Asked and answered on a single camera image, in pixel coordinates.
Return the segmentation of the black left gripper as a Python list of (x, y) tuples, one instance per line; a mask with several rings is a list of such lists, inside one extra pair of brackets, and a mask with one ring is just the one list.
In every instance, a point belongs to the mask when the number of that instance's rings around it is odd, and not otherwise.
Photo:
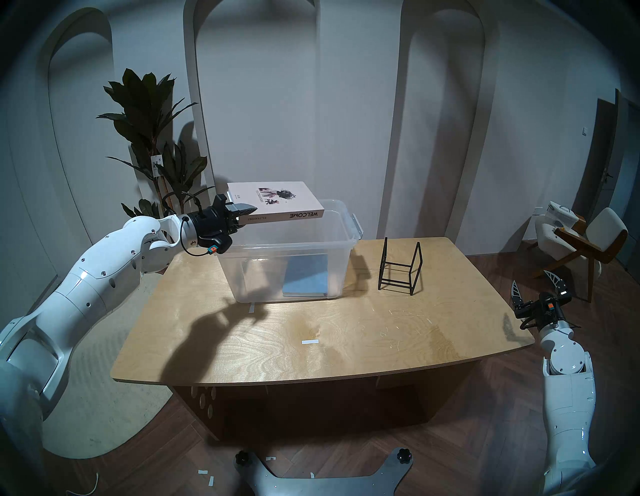
[(189, 213), (197, 245), (207, 249), (215, 247), (217, 254), (224, 254), (232, 246), (231, 234), (247, 225), (236, 216), (251, 215), (256, 210), (253, 205), (233, 203), (225, 194), (217, 194), (212, 205)]

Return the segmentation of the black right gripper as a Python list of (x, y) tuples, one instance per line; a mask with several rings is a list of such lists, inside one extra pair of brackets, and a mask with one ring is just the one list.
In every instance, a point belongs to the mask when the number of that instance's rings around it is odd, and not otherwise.
[(572, 295), (565, 281), (558, 275), (547, 270), (543, 270), (543, 273), (552, 282), (557, 297), (552, 293), (542, 292), (539, 294), (538, 300), (524, 302), (516, 281), (513, 280), (511, 283), (510, 298), (514, 307), (514, 315), (518, 319), (524, 319), (521, 322), (520, 329), (532, 327), (543, 329), (548, 325), (568, 324), (561, 307), (571, 302)]

